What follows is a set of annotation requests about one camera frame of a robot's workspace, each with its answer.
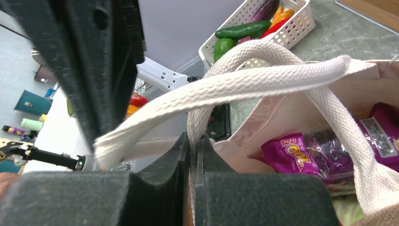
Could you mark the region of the purple snack bag shelf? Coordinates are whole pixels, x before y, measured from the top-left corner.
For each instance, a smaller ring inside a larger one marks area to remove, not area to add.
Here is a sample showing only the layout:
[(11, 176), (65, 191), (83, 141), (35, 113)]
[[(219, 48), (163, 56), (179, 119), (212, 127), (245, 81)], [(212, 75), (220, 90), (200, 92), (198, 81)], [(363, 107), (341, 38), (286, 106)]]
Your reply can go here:
[[(399, 110), (375, 104), (368, 118), (356, 120), (378, 163), (399, 170)], [(325, 184), (353, 182), (353, 162), (345, 147), (329, 127), (308, 133), (293, 133), (272, 139), (262, 146), (262, 153), (252, 155), (277, 173), (311, 174)]]

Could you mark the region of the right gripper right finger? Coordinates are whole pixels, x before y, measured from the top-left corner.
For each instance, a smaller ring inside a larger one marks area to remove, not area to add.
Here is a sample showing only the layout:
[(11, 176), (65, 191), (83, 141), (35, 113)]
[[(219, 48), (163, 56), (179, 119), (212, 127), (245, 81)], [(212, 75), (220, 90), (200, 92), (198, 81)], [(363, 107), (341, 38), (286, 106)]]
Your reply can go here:
[(307, 175), (237, 173), (203, 135), (197, 143), (195, 225), (337, 226), (321, 180)]

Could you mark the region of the brown burlap grocery bag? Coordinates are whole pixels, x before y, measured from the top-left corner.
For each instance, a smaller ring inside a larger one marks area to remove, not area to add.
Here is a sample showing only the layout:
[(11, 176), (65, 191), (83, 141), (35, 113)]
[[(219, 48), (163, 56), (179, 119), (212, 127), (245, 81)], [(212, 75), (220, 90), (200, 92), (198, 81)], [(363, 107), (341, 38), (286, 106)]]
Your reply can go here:
[(151, 101), (95, 143), (95, 159), (108, 168), (142, 156), (140, 138), (180, 113), (188, 112), (191, 144), (205, 132), (210, 108), (237, 100), (260, 98), (239, 132), (236, 144), (252, 153), (260, 134), (281, 135), (328, 123), (354, 163), (357, 199), (365, 217), (359, 226), (399, 223), (399, 175), (378, 163), (371, 145), (351, 116), (373, 100), (399, 102), (399, 81), (379, 74), (376, 64), (339, 56), (306, 64), (284, 47), (263, 40), (248, 41), (226, 53), (206, 76)]

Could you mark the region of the green cabbage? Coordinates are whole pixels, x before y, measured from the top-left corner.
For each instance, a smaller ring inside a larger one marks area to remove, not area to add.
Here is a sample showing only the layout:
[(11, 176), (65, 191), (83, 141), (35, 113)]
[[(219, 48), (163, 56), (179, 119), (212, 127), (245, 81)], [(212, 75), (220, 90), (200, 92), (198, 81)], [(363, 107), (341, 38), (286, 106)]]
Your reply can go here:
[(365, 216), (354, 194), (335, 196), (332, 204), (342, 226), (351, 226)]

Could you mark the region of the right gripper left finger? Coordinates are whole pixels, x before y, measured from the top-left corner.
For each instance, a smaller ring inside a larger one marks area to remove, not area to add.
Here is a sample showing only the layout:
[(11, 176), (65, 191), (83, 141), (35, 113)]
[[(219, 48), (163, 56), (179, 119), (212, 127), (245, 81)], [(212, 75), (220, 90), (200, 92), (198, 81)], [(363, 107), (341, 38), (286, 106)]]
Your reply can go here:
[(189, 142), (138, 173), (30, 172), (0, 205), (3, 226), (181, 226), (184, 223)]

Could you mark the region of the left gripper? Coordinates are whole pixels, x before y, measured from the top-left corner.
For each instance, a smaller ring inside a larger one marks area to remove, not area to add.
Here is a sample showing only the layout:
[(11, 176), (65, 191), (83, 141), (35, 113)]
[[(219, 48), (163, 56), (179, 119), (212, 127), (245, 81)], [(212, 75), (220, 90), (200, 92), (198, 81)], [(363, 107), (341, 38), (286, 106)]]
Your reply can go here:
[(125, 118), (144, 62), (145, 39), (136, 0), (3, 0), (76, 112), (86, 142)]

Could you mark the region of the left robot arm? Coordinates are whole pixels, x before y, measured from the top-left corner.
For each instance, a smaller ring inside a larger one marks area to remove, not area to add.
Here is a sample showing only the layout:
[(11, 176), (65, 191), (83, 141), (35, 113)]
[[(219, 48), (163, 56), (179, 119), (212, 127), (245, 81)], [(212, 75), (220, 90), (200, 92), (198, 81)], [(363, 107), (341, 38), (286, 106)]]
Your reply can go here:
[(169, 92), (187, 75), (146, 58), (136, 0), (3, 0), (71, 101), (90, 145), (125, 118), (136, 79)]

